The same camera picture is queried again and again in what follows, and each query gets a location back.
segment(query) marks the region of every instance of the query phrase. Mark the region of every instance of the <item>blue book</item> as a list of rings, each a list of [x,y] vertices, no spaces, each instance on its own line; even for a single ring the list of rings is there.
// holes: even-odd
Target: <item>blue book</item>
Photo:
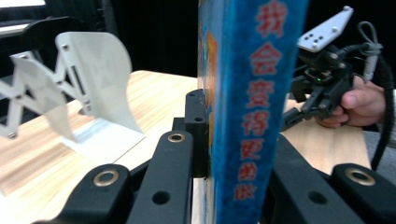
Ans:
[[[257,223],[307,1],[200,0],[198,77],[209,119],[206,223]]]

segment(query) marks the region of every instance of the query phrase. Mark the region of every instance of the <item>human hand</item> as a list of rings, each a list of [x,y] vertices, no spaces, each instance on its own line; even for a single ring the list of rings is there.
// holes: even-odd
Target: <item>human hand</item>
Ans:
[[[353,90],[347,91],[341,98],[332,116],[317,122],[328,128],[338,128],[343,124],[367,126],[382,122],[385,117],[384,90],[373,82],[364,83],[360,77],[353,80]]]

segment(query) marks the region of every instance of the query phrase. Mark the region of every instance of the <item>red chinese characters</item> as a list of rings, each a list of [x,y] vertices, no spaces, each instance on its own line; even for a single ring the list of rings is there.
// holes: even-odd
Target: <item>red chinese characters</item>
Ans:
[[[252,184],[239,184],[234,190],[233,199],[238,201],[252,199],[254,198],[255,190],[256,187],[254,187]]]
[[[256,179],[257,166],[255,162],[245,162],[239,168],[238,180],[243,181],[253,181]]]
[[[262,150],[262,143],[264,140],[262,138],[248,139],[242,141],[241,146],[241,161],[252,159],[259,160],[260,156],[257,155],[258,152]]]
[[[242,123],[245,135],[253,133],[255,136],[262,136],[267,129],[267,120],[269,117],[270,113],[267,110],[258,110],[246,114]]]
[[[265,43],[250,56],[254,76],[276,74],[276,65],[282,54],[271,43]]]
[[[283,36],[283,23],[287,15],[288,9],[284,3],[271,0],[259,8],[256,32],[264,38],[270,34],[277,38]],[[241,141],[238,183],[233,189],[233,199],[236,201],[255,198],[254,181],[259,172],[264,133],[270,118],[270,112],[266,108],[270,106],[269,96],[275,91],[275,82],[266,79],[268,75],[276,75],[276,66],[282,56],[271,41],[263,43],[249,56],[252,75],[259,78],[250,81],[246,91],[248,112],[242,117],[241,126],[247,139]]]
[[[259,79],[249,84],[247,94],[249,95],[249,103],[247,108],[263,106],[268,107],[268,94],[274,92],[274,82]]]
[[[262,37],[267,37],[274,33],[277,37],[283,35],[283,23],[288,15],[288,8],[284,3],[279,3],[272,0],[259,9],[259,14],[256,16],[256,21],[259,22],[257,32],[262,34]]]

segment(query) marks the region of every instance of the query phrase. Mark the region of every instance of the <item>mounting hole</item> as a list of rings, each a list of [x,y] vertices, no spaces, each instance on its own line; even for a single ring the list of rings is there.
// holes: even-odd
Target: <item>mounting hole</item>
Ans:
[[[317,191],[310,191],[308,193],[308,198],[313,203],[317,203],[317,204],[326,204],[327,203],[326,197]]]
[[[116,182],[119,176],[120,174],[116,170],[105,170],[93,178],[93,184],[96,187],[106,187]]]
[[[171,195],[166,191],[158,191],[152,196],[152,201],[156,204],[165,204],[171,200]]]
[[[181,133],[173,133],[168,136],[168,140],[174,143],[182,142],[184,141],[185,138],[186,137],[184,136],[184,134]]]
[[[69,50],[69,46],[66,45],[66,44],[63,44],[63,45],[62,45],[62,49],[64,49],[64,50]]]
[[[364,186],[372,186],[375,184],[375,180],[372,176],[356,168],[346,169],[346,176],[352,181]]]

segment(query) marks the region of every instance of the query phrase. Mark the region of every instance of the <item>table surface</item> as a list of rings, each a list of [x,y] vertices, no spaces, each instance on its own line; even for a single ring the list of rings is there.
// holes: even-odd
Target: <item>table surface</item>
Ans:
[[[128,103],[147,137],[116,163],[131,170],[151,158],[158,139],[172,129],[173,118],[184,117],[185,95],[196,88],[196,78],[133,72]],[[73,130],[92,121],[78,114],[77,101],[69,103],[68,110]],[[369,167],[361,129],[327,129],[309,120],[283,134],[313,167],[325,173],[345,162]],[[56,217],[79,180],[98,165],[60,139],[44,117],[22,124],[17,139],[0,137],[0,188],[20,223]]]

